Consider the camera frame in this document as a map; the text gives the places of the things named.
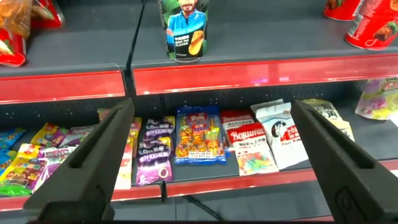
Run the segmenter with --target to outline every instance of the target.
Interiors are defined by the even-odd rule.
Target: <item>metal shelf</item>
[[[398,42],[383,52],[353,47],[343,39],[351,22],[324,18],[324,6],[319,0],[210,1],[207,54],[178,64],[167,57],[159,7],[149,1],[133,57],[137,94],[398,74]]]
[[[0,104],[124,96],[140,1],[60,1],[65,25],[33,33],[27,63],[0,67]]]

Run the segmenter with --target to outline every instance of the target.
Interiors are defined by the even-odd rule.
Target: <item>candy bag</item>
[[[131,188],[132,158],[137,154],[137,137],[141,128],[141,123],[141,118],[134,118],[134,121],[131,124],[126,147],[124,148],[122,163],[119,168],[119,174],[114,185],[115,190]]]
[[[13,162],[17,156],[17,151],[0,148],[0,176]]]
[[[387,120],[398,111],[398,78],[369,80],[355,113],[369,119]]]
[[[326,100],[318,100],[318,99],[308,99],[308,100],[303,100],[304,103],[312,106],[314,109],[316,109],[322,116],[324,116],[326,119],[333,119],[333,120],[339,120],[342,121],[343,118],[341,118],[340,114],[337,112],[335,106],[333,106],[332,103]]]
[[[46,147],[57,147],[65,139],[67,134],[69,134],[69,129],[61,128],[52,123],[45,123],[30,143]]]
[[[0,0],[0,27],[28,38],[31,9],[32,0]]]
[[[136,185],[142,186],[158,180],[173,180],[172,167],[169,161],[172,154],[169,137],[140,142],[137,151]]]
[[[217,106],[177,109],[176,164],[226,164]]]
[[[60,146],[76,146],[79,145],[87,135],[92,132],[96,124],[91,126],[82,126],[70,128],[70,133],[65,136]]]
[[[226,140],[229,144],[229,151],[234,151],[232,142],[228,137],[228,130],[245,124],[252,124],[254,123],[254,119],[249,110],[225,110],[221,111],[221,122],[223,124],[223,131],[227,133]]]
[[[32,183],[34,193],[65,161],[77,146],[50,147],[40,150],[37,159],[45,162],[45,167],[36,181]]]
[[[23,128],[12,128],[0,132],[0,148],[9,149],[25,133]]]
[[[245,124],[229,129],[228,136],[235,149],[239,175],[279,171],[267,144],[266,131],[261,123]]]
[[[22,144],[10,166],[0,176],[0,195],[28,196],[46,161],[37,159],[41,146]]]
[[[266,130],[279,169],[308,160],[307,152],[290,114],[291,104],[284,103],[257,110],[256,118]]]
[[[33,0],[32,27],[59,28],[64,22],[65,18],[56,1]]]
[[[0,28],[0,65],[21,66],[26,61],[25,55],[24,38]]]

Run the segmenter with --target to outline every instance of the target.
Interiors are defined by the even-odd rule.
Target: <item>product packaging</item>
[[[268,143],[281,170],[308,160],[290,109],[291,104],[284,103],[259,109],[256,114],[266,130]]]
[[[227,133],[226,141],[229,144],[228,150],[231,152],[234,151],[234,149],[228,135],[228,130],[238,128],[245,124],[252,124],[254,123],[254,118],[250,110],[224,110],[221,111],[221,123],[223,125],[223,131]]]
[[[69,129],[61,128],[52,123],[45,123],[30,143],[45,147],[58,147],[67,134],[69,134]]]
[[[173,180],[169,159],[173,154],[171,134],[174,127],[174,116],[147,120],[137,150],[137,186]]]
[[[178,62],[196,61],[206,52],[208,0],[158,0],[167,53]]]
[[[17,151],[0,148],[0,176],[10,166],[16,156]]]
[[[50,147],[39,151],[37,159],[44,161],[45,167],[37,180],[33,182],[32,193],[39,189],[76,148],[77,146]]]
[[[368,80],[355,113],[369,119],[387,120],[398,110],[398,78]]]
[[[0,131],[0,148],[9,149],[25,133],[23,128],[11,128],[7,131]]]
[[[28,196],[46,162],[37,159],[41,146],[22,144],[10,166],[0,176],[0,195]]]
[[[354,24],[345,35],[346,41],[359,48],[384,50],[398,32],[398,1],[365,1]]]
[[[95,125],[82,126],[70,128],[69,134],[65,136],[60,146],[77,146],[88,136],[92,130],[96,127]]]
[[[25,63],[25,55],[24,38],[0,28],[0,65],[19,67]]]
[[[32,27],[59,28],[64,22],[65,18],[56,1],[33,0]]]
[[[32,0],[0,0],[0,28],[28,38],[31,10]]]
[[[240,175],[265,174],[279,171],[267,144],[261,123],[245,124],[228,130],[235,150]]]
[[[226,164],[217,106],[177,108],[176,164]]]
[[[119,168],[118,178],[114,185],[115,190],[131,188],[132,158],[135,158],[137,154],[137,137],[141,128],[141,123],[141,118],[134,118],[131,124],[126,147],[124,148],[122,163]]]
[[[328,0],[323,15],[338,21],[352,21],[365,0]]]

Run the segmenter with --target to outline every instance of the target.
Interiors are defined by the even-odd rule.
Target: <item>gummy candy bag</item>
[[[67,134],[69,134],[69,129],[61,128],[52,123],[45,123],[30,143],[38,146],[57,147],[62,143]]]
[[[23,128],[0,131],[0,148],[9,149],[25,133]]]
[[[0,195],[28,196],[46,161],[37,159],[41,146],[22,144],[16,158],[0,176]]]
[[[63,161],[77,148],[77,146],[50,147],[41,149],[37,156],[39,161],[45,162],[45,167],[37,180],[33,182],[34,193],[47,180]]]
[[[398,78],[368,80],[355,113],[369,119],[387,120],[398,110]]]
[[[217,106],[177,108],[176,164],[226,164]]]

